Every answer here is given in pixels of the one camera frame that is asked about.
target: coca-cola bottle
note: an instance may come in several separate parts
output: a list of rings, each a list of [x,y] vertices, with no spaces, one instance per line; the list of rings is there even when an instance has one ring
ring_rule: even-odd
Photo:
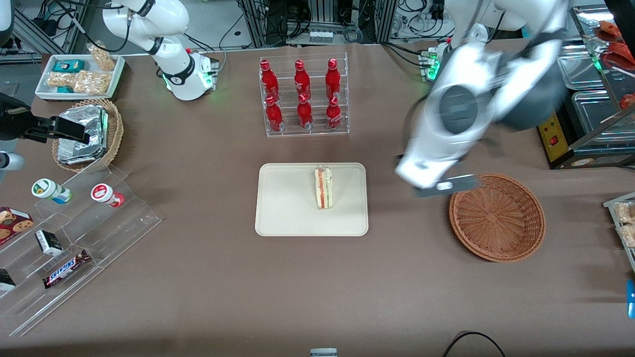
[[[313,113],[311,110],[311,104],[306,94],[300,94],[298,96],[298,118],[300,118],[300,126],[304,130],[310,130],[313,127]]]
[[[277,106],[276,100],[272,95],[267,95],[265,102],[267,102],[265,112],[267,113],[267,120],[269,120],[269,127],[276,132],[283,131],[284,121],[282,120],[282,111],[280,107]]]
[[[342,111],[337,102],[337,97],[331,97],[331,100],[328,101],[328,107],[326,108],[326,128],[329,130],[337,130],[340,126],[340,115]]]
[[[340,97],[340,72],[337,70],[337,60],[331,58],[328,61],[328,71],[326,72],[326,98],[333,96]]]
[[[278,102],[280,100],[280,87],[277,83],[276,74],[271,70],[269,61],[260,61],[260,68],[262,69],[262,84],[265,85],[266,94],[274,97],[274,100]]]
[[[307,100],[311,100],[311,82],[309,81],[309,74],[304,69],[304,61],[295,61],[295,89],[298,90],[298,95],[306,94]]]

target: aluminum foil package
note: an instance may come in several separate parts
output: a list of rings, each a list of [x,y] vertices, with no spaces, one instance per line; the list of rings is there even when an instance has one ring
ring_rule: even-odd
[[[57,158],[61,163],[66,165],[85,163],[104,156],[108,143],[108,113],[101,105],[71,108],[60,116],[84,125],[85,132],[90,136],[88,144],[60,139]]]

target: blue object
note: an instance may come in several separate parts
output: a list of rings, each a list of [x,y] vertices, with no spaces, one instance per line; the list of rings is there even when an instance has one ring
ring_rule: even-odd
[[[635,286],[630,279],[626,282],[626,313],[635,319]]]
[[[83,60],[57,61],[53,66],[53,72],[77,73],[84,69]]]

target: brown woven basket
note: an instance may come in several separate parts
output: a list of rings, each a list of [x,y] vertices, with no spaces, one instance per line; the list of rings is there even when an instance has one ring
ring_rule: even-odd
[[[520,182],[497,173],[479,176],[481,187],[450,198],[450,224],[481,258],[516,262],[533,254],[545,236],[545,214]]]
[[[104,107],[106,112],[108,112],[108,151],[106,154],[100,159],[100,161],[109,164],[114,160],[117,155],[117,151],[119,151],[119,146],[121,145],[121,138],[123,137],[123,122],[121,121],[121,115],[117,110],[117,107],[107,99],[87,99],[82,100],[81,102],[73,105],[73,108],[82,107],[84,105],[101,105]],[[59,162],[57,159],[57,149],[60,146],[59,140],[53,140],[53,160],[55,163],[61,168],[65,168],[66,170],[70,170],[73,172],[80,172],[86,166],[92,164],[90,163],[81,163],[74,165],[64,165]]]

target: brown tabletop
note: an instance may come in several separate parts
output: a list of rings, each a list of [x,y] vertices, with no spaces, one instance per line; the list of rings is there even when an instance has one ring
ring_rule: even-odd
[[[344,49],[351,134],[267,138],[259,57]],[[462,330],[487,333],[508,356],[635,353],[632,272],[601,206],[635,189],[631,172],[550,171],[535,130],[491,128],[502,155],[476,144],[465,170],[521,181],[542,203],[547,234],[529,259],[486,262],[453,234],[447,197],[415,198],[393,173],[404,117],[427,85],[385,48],[232,52],[218,90],[193,102],[166,90],[150,57],[126,61],[114,165],[164,221],[25,337],[0,337],[2,356],[308,356],[331,346],[342,357],[441,356]],[[68,107],[36,99],[33,112]],[[21,141],[17,152],[27,165],[7,174],[3,205],[27,208],[33,181],[72,175],[54,164],[51,144]],[[256,234],[262,165],[337,161],[366,167],[368,234]],[[468,337],[450,356],[495,353]]]

